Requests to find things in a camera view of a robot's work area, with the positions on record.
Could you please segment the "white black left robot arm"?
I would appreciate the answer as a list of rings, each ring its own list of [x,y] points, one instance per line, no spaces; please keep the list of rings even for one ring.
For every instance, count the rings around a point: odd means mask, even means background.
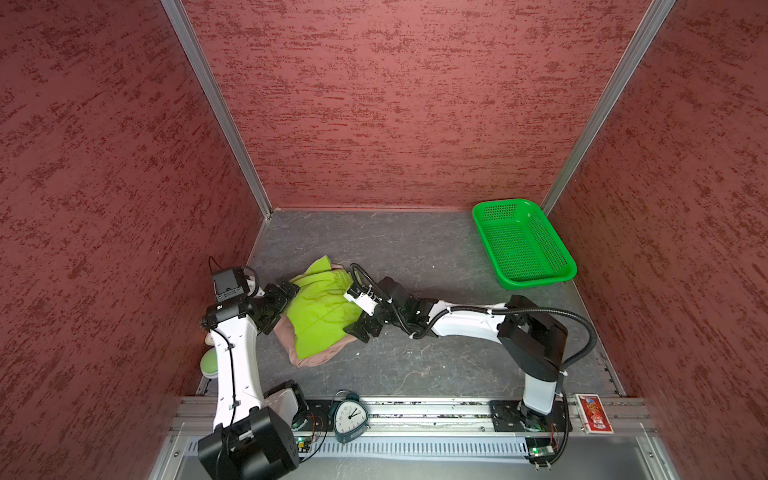
[[[280,479],[300,463],[292,426],[307,410],[298,385],[265,394],[257,340],[270,333],[299,287],[282,282],[250,289],[246,281],[218,287],[201,320],[217,355],[218,401],[212,432],[198,442],[198,460],[213,479]]]

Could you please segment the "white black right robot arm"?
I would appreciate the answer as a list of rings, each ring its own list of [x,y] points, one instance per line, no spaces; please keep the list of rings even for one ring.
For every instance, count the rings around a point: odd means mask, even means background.
[[[501,345],[525,375],[516,413],[522,428],[541,432],[550,427],[568,339],[567,329],[551,313],[520,295],[488,306],[416,298],[390,277],[379,286],[355,280],[344,299],[362,310],[344,331],[364,343],[392,325],[413,340],[461,336]]]

